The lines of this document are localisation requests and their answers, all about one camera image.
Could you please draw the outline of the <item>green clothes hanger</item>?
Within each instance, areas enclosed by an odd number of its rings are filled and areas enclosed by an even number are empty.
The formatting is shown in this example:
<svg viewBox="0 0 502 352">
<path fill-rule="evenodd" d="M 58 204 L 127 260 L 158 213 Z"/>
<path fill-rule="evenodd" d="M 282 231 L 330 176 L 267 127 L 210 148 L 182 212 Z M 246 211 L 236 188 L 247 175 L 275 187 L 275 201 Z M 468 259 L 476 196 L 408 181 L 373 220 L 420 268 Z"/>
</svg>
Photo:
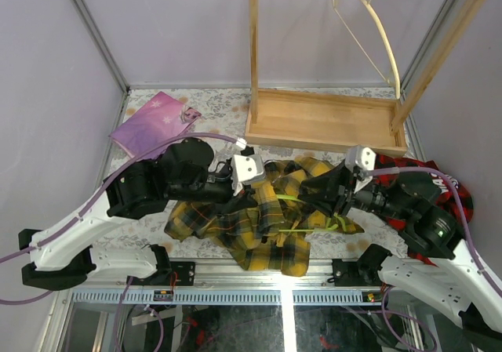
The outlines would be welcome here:
<svg viewBox="0 0 502 352">
<path fill-rule="evenodd" d="M 280 229 L 281 233 L 314 233 L 320 232 L 346 232 L 348 224 L 344 216 L 334 214 L 333 216 L 318 216 L 313 212 L 301 224 L 300 228 L 293 226 L 290 229 Z"/>
</svg>

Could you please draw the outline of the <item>yellow plaid shirt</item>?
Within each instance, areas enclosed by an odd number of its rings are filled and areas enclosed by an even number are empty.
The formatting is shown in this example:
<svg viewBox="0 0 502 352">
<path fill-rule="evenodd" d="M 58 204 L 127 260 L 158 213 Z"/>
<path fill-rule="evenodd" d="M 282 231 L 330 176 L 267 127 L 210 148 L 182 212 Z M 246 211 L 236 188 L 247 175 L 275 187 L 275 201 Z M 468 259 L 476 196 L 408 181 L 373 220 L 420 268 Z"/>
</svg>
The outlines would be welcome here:
<svg viewBox="0 0 502 352">
<path fill-rule="evenodd" d="M 301 277 L 307 273 L 311 245 L 310 233 L 281 233 L 280 229 L 300 228 L 313 212 L 324 216 L 298 198 L 303 180 L 322 175 L 333 168 L 327 161 L 302 157 L 294 161 L 266 164 L 266 178 L 253 185 L 258 206 L 218 217 L 216 205 L 179 201 L 174 206 L 164 231 L 183 241 L 189 237 L 209 238 L 226 248 L 243 270 L 278 270 Z M 363 229 L 347 218 L 348 231 L 360 234 Z"/>
</svg>

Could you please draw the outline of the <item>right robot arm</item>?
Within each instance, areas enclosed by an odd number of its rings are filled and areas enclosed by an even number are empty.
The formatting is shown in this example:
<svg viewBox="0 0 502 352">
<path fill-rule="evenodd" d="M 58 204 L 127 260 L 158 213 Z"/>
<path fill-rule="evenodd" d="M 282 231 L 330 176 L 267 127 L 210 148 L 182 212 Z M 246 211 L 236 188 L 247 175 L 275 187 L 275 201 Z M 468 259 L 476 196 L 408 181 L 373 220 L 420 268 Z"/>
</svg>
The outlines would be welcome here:
<svg viewBox="0 0 502 352">
<path fill-rule="evenodd" d="M 477 348 L 501 349 L 501 281 L 476 253 L 460 196 L 447 176 L 420 166 L 364 170 L 342 163 L 303 181 L 299 198 L 327 216 L 360 209 L 402 221 L 400 237 L 448 274 L 453 285 L 428 277 L 376 244 L 356 262 L 359 279 L 400 288 L 446 316 Z"/>
</svg>

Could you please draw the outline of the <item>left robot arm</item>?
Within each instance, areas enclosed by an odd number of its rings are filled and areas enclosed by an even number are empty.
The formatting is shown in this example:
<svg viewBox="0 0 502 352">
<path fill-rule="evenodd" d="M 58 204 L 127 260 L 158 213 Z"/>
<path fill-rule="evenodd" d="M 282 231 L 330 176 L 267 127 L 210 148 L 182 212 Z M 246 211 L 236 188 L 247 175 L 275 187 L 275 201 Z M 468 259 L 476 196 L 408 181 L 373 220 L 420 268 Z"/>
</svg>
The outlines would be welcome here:
<svg viewBox="0 0 502 352">
<path fill-rule="evenodd" d="M 219 216 L 257 205 L 252 183 L 264 178 L 262 158 L 245 143 L 212 171 L 211 146 L 197 136 L 170 143 L 157 158 L 132 160 L 110 175 L 84 205 L 46 230 L 18 234 L 30 262 L 21 270 L 32 288 L 61 291 L 90 278 L 124 278 L 135 285 L 171 285 L 176 280 L 166 249 L 105 249 L 96 241 L 134 220 L 163 212 L 170 201 L 204 202 Z"/>
</svg>

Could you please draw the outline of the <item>red black plaid shirt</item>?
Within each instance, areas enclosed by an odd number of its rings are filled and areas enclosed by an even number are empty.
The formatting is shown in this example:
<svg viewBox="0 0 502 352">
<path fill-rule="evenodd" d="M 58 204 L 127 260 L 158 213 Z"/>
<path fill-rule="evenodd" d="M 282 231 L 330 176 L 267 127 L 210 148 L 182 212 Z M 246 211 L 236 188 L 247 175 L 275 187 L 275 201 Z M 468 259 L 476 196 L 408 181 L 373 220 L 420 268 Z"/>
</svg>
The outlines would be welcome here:
<svg viewBox="0 0 502 352">
<path fill-rule="evenodd" d="M 378 154 L 375 168 L 399 171 L 376 176 L 372 183 L 387 191 L 391 215 L 379 217 L 399 232 L 409 256 L 427 264 L 432 258 L 454 259 L 465 239 L 462 220 L 470 222 L 474 215 L 469 190 L 449 175 L 438 175 L 434 161 Z"/>
</svg>

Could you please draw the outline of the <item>cream clothes hanger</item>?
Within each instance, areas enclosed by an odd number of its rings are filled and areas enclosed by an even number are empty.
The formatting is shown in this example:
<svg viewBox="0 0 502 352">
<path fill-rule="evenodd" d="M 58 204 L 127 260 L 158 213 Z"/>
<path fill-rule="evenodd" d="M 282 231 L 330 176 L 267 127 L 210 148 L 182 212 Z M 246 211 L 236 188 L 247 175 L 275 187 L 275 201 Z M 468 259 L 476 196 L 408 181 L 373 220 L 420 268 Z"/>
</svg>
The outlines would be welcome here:
<svg viewBox="0 0 502 352">
<path fill-rule="evenodd" d="M 327 0 L 333 15 L 346 29 L 347 35 L 366 58 L 368 65 L 393 91 L 394 98 L 402 96 L 401 75 L 394 48 L 374 0 Z"/>
</svg>

